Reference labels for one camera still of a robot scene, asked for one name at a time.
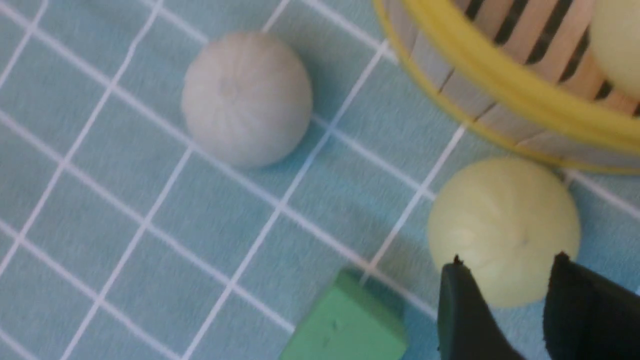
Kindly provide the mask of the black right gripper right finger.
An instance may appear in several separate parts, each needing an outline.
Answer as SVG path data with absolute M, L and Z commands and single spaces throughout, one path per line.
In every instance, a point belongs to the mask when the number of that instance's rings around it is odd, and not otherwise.
M 558 253 L 551 267 L 542 332 L 553 360 L 637 360 L 640 298 Z

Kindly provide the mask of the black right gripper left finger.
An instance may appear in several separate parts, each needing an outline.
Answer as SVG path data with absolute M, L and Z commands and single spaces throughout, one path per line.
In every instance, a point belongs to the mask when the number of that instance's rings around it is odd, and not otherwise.
M 442 266 L 438 303 L 442 360 L 523 360 L 495 321 L 470 269 L 459 255 Z

